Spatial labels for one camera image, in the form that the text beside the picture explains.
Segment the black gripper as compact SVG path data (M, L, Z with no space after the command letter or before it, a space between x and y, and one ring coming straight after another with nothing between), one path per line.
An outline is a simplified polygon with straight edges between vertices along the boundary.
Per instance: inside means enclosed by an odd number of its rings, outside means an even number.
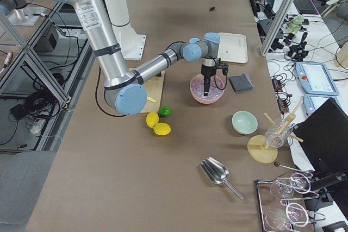
M216 66L207 66L202 64L201 74L204 76L203 95L206 97L208 96L208 83L210 82L211 77L216 75Z

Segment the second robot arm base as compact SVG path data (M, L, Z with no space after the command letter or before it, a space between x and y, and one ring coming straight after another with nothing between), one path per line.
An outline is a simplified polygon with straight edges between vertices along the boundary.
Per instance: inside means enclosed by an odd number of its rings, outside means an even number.
M1 12L5 16L13 12L9 21L14 26L34 26L39 19L26 0L1 0Z

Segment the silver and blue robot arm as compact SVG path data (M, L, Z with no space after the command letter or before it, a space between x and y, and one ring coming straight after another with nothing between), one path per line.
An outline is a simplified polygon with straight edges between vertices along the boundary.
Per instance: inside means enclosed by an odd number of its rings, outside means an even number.
M115 36L115 26L109 17L115 12L111 0L55 0L73 6L85 31L94 56L104 74L104 99L119 113L130 116L138 114L147 103L143 83L169 68L178 60L196 61L216 58L220 35L206 33L203 40L191 39L189 43L176 42L133 70L129 70L121 52L121 44ZM122 11L127 11L126 0L116 0Z

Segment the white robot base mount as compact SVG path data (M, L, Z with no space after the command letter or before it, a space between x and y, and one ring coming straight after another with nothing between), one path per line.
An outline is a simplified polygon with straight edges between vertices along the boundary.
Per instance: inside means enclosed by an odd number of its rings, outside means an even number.
M126 0L105 0L114 34L121 46L124 59L142 59L146 36L137 34L133 29Z

